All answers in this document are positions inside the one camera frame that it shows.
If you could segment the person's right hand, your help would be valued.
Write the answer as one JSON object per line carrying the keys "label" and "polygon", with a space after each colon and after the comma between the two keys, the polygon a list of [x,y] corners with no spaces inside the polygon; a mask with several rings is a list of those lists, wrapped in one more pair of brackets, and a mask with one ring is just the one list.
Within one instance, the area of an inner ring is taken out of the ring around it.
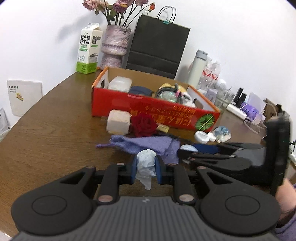
{"label": "person's right hand", "polygon": [[278,187],[275,198],[280,205],[281,212],[278,226],[282,227],[295,214],[295,188],[287,178],[284,178],[283,184]]}

